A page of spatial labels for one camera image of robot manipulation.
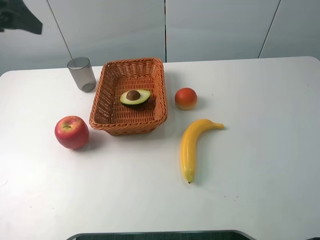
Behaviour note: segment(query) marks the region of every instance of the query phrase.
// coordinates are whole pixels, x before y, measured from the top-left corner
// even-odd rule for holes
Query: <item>cup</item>
[[[97,81],[88,58],[74,58],[68,62],[67,67],[81,91],[88,93],[95,89]]]

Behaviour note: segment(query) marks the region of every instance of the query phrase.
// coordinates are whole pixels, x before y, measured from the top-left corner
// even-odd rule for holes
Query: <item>red apple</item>
[[[67,149],[79,149],[89,140],[89,129],[78,116],[66,116],[55,125],[54,134]]]

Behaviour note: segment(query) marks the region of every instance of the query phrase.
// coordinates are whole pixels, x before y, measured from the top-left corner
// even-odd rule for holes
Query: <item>plastic fruit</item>
[[[176,92],[174,100],[179,109],[191,110],[197,104],[198,97],[193,89],[185,87]]]
[[[130,90],[121,95],[120,102],[128,108],[138,108],[145,104],[150,96],[151,92],[148,90]]]
[[[199,119],[191,123],[185,130],[180,149],[181,171],[185,180],[190,184],[194,181],[196,172],[196,145],[198,136],[210,129],[224,129],[220,123],[208,119]]]
[[[89,140],[87,124],[78,116],[66,116],[55,125],[58,142],[67,149],[79,149]]]

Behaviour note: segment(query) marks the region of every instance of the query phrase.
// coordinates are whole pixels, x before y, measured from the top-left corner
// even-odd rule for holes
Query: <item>woven basket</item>
[[[138,109],[120,103],[120,96],[134,89],[151,91],[148,102]],[[103,66],[89,120],[93,129],[114,136],[149,133],[167,117],[164,66],[160,59],[118,60]]]

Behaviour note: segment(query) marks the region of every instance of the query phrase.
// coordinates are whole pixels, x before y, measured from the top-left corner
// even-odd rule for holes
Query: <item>avocado half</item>
[[[128,108],[138,108],[145,104],[150,96],[151,91],[134,89],[123,93],[120,97],[120,102]]]

